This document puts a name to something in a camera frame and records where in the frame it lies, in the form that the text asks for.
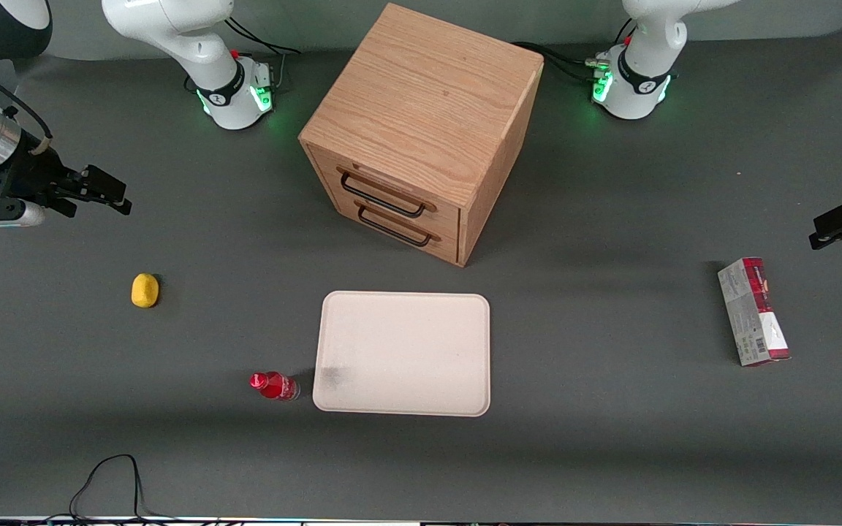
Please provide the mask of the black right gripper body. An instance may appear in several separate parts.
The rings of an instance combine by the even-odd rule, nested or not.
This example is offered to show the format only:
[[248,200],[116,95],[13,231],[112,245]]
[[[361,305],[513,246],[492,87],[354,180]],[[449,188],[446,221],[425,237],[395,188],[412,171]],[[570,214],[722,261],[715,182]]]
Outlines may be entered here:
[[53,150],[32,156],[19,147],[0,164],[0,224],[43,224],[46,188],[70,171]]

